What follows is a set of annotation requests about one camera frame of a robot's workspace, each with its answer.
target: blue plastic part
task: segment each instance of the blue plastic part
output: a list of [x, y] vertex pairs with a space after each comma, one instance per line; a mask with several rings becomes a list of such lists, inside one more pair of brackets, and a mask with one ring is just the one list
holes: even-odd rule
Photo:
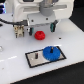
[[34, 28], [32, 28], [32, 33], [34, 33]]
[[50, 25], [51, 32], [53, 32], [53, 27], [54, 27], [54, 25], [53, 25], [53, 23], [51, 23], [51, 25]]
[[50, 53], [53, 46], [48, 46], [43, 49], [43, 56], [49, 61], [56, 61], [60, 57], [60, 50], [56, 47], [53, 47], [53, 53]]

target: cable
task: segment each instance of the cable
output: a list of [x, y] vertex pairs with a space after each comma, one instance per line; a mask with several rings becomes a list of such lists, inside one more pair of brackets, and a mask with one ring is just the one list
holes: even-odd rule
[[0, 18], [0, 21], [6, 24], [11, 24], [11, 25], [23, 25], [21, 22], [8, 22]]

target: red object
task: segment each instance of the red object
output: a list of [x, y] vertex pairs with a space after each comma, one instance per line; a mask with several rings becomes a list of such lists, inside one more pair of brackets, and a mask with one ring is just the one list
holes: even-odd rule
[[45, 33], [43, 31], [37, 31], [35, 33], [35, 38], [37, 40], [43, 40], [43, 39], [45, 39]]

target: blue object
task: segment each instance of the blue object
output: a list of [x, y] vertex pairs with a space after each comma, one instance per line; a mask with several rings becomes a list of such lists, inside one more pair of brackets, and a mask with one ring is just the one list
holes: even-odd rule
[[48, 46], [43, 49], [43, 56], [45, 59], [49, 61], [56, 61], [60, 57], [60, 50], [53, 46]]

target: table surface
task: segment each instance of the table surface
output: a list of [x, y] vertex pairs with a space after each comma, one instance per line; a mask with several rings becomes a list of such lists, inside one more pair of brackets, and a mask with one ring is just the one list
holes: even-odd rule
[[[75, 8], [70, 18], [84, 31], [84, 8]], [[83, 84], [84, 62], [28, 78], [14, 84]]]

